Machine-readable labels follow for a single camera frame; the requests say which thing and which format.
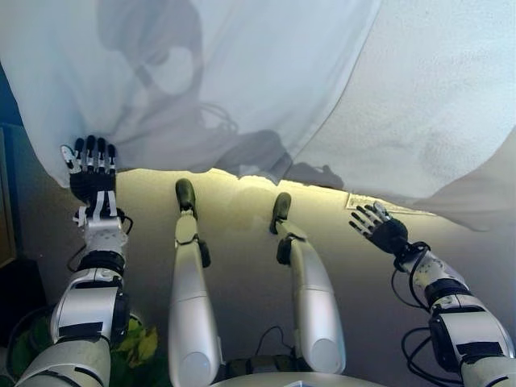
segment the yellow leaf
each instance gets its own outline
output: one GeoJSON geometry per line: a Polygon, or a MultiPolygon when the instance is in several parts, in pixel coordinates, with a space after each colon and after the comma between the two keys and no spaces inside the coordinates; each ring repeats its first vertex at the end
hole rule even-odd
{"type": "Polygon", "coordinates": [[[130,318],[129,325],[127,326],[127,331],[128,332],[135,331],[136,329],[141,328],[141,327],[142,327],[142,324],[138,320],[136,320],[135,318],[130,318]]]}
{"type": "Polygon", "coordinates": [[[154,352],[158,346],[158,334],[156,327],[152,327],[151,330],[141,339],[138,344],[138,358],[141,361],[145,361],[154,356],[154,352]]]}

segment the robot forearm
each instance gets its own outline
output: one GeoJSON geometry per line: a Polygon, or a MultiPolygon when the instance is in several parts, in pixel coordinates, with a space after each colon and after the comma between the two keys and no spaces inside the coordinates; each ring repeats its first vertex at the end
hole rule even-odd
{"type": "Polygon", "coordinates": [[[127,235],[114,197],[114,148],[108,147],[106,163],[106,142],[98,140],[95,168],[95,138],[88,138],[85,155],[83,145],[80,139],[75,152],[65,146],[61,152],[69,167],[72,191],[87,205],[76,219],[85,231],[85,256],[52,314],[54,345],[36,357],[18,386],[107,387],[110,345],[122,340],[129,321],[129,303],[123,292],[127,235]]]}
{"type": "Polygon", "coordinates": [[[358,206],[350,224],[382,251],[394,254],[396,269],[409,274],[416,301],[431,314],[435,357],[449,372],[459,372],[466,387],[502,386],[516,373],[514,345],[506,329],[472,295],[464,278],[423,242],[409,243],[405,225],[385,208],[358,206]],[[414,286],[425,294],[421,302],[414,286]]]}
{"type": "Polygon", "coordinates": [[[514,345],[506,329],[446,262],[424,250],[407,256],[402,267],[425,293],[435,357],[441,367],[460,372],[464,364],[486,357],[514,358],[514,345]]]}

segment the white robot finger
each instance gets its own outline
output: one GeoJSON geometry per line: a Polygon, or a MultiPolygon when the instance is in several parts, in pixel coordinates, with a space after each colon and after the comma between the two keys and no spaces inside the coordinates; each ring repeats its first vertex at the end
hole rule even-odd
{"type": "Polygon", "coordinates": [[[392,219],[389,212],[387,212],[385,207],[383,207],[380,202],[374,202],[372,208],[374,209],[374,213],[384,222],[388,222],[390,219],[392,219]]]}
{"type": "Polygon", "coordinates": [[[61,145],[61,155],[68,167],[70,175],[79,173],[81,171],[81,164],[73,154],[73,150],[68,145],[61,145]]]}
{"type": "Polygon", "coordinates": [[[97,140],[97,150],[98,150],[98,161],[97,161],[98,172],[105,173],[106,172],[106,158],[105,158],[106,141],[102,137],[100,137],[97,140]]]}
{"type": "Polygon", "coordinates": [[[82,154],[83,149],[84,149],[84,140],[77,139],[75,141],[74,155],[75,155],[75,158],[77,159],[77,162],[81,166],[81,169],[85,166],[84,165],[84,155],[82,154]]]}
{"type": "Polygon", "coordinates": [[[86,139],[86,165],[87,170],[90,173],[94,171],[94,149],[95,149],[95,137],[89,135],[86,139]]]}
{"type": "Polygon", "coordinates": [[[114,164],[114,158],[116,157],[116,150],[114,149],[114,145],[109,144],[107,146],[107,155],[110,159],[110,174],[116,174],[116,165],[114,164]]]}
{"type": "Polygon", "coordinates": [[[374,226],[363,220],[356,212],[352,212],[352,217],[355,218],[367,231],[372,232],[374,230],[374,226]]]}
{"type": "Polygon", "coordinates": [[[371,224],[373,224],[374,226],[379,226],[381,224],[379,218],[375,216],[372,211],[366,210],[362,206],[357,206],[356,209],[360,211],[366,217],[366,219],[369,222],[371,222],[371,224]]]}
{"type": "Polygon", "coordinates": [[[359,226],[358,226],[355,222],[353,222],[352,220],[350,220],[350,221],[349,221],[349,225],[350,225],[351,227],[353,227],[353,229],[354,229],[356,232],[358,232],[360,235],[362,235],[362,236],[363,236],[363,237],[365,237],[365,238],[370,238],[370,237],[371,237],[371,235],[372,235],[368,230],[366,230],[366,229],[364,229],[364,228],[359,227],[359,226]]]}

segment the green leaf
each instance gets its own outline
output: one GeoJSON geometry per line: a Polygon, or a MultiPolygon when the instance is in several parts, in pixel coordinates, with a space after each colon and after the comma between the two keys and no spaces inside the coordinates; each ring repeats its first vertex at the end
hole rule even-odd
{"type": "Polygon", "coordinates": [[[140,361],[145,361],[154,356],[154,352],[158,346],[158,333],[156,327],[152,327],[151,330],[142,338],[138,344],[138,358],[140,361]]]}
{"type": "Polygon", "coordinates": [[[113,351],[128,352],[131,349],[137,347],[142,336],[142,332],[144,333],[145,330],[141,325],[138,325],[137,327],[132,327],[132,329],[129,328],[127,330],[126,337],[124,338],[124,340],[116,348],[114,348],[113,351]]]}

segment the black cable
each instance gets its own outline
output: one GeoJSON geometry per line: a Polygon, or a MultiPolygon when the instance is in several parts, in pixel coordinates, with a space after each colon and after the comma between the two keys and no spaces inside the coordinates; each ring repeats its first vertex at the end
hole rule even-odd
{"type": "Polygon", "coordinates": [[[403,356],[406,359],[406,366],[414,375],[421,377],[430,383],[433,383],[434,385],[438,385],[441,387],[449,387],[447,384],[449,383],[453,385],[463,385],[462,381],[458,381],[455,379],[447,379],[445,377],[437,377],[436,375],[432,375],[431,373],[428,373],[421,367],[419,367],[415,362],[414,358],[415,356],[431,341],[431,337],[427,337],[424,339],[409,355],[409,353],[406,350],[406,341],[407,339],[415,332],[418,331],[429,331],[430,328],[428,327],[421,327],[421,328],[414,328],[408,332],[405,333],[405,335],[402,338],[402,352],[403,356]]]}
{"type": "Polygon", "coordinates": [[[416,294],[416,292],[414,290],[414,274],[416,273],[416,269],[418,268],[422,259],[425,257],[426,253],[430,250],[430,248],[428,247],[428,245],[426,243],[423,246],[424,246],[423,250],[419,253],[418,259],[415,261],[414,266],[412,267],[412,270],[410,270],[409,288],[410,288],[410,294],[412,294],[412,297],[419,304],[419,306],[422,309],[426,310],[427,312],[430,312],[430,307],[426,306],[425,304],[423,304],[421,302],[421,300],[419,299],[418,295],[416,294]]]}
{"type": "Polygon", "coordinates": [[[394,295],[396,296],[396,298],[398,300],[400,300],[401,302],[403,302],[405,305],[411,306],[413,308],[423,309],[420,305],[411,304],[410,302],[405,301],[403,299],[403,297],[400,295],[400,293],[397,292],[396,286],[394,286],[394,278],[396,277],[397,272],[399,272],[399,270],[397,268],[395,268],[394,271],[393,271],[393,275],[390,277],[390,287],[393,290],[394,295]]]}
{"type": "Polygon", "coordinates": [[[288,344],[285,343],[285,340],[284,340],[284,335],[283,335],[283,330],[281,329],[281,327],[279,325],[274,325],[272,327],[270,327],[268,330],[266,330],[262,336],[260,337],[260,342],[258,343],[258,348],[256,349],[255,351],[255,356],[258,355],[258,352],[260,352],[260,349],[261,349],[261,344],[264,342],[264,338],[265,336],[270,332],[270,331],[273,331],[275,329],[278,329],[279,332],[280,332],[280,335],[281,335],[281,344],[283,344],[284,347],[287,347],[290,351],[293,350],[293,347],[290,347],[288,344]]]}
{"type": "Polygon", "coordinates": [[[68,262],[66,262],[66,267],[67,269],[72,272],[72,273],[75,273],[77,270],[75,268],[72,267],[72,262],[73,260],[75,260],[75,258],[81,254],[81,252],[86,248],[86,243],[82,245],[81,248],[79,248],[79,250],[77,250],[75,253],[73,253],[73,255],[68,259],[68,262]]]}
{"type": "Polygon", "coordinates": [[[132,230],[132,225],[135,224],[135,222],[132,220],[132,218],[128,217],[127,215],[125,215],[125,219],[127,219],[130,222],[129,228],[127,228],[127,231],[126,231],[126,234],[129,235],[129,233],[132,230]]]}

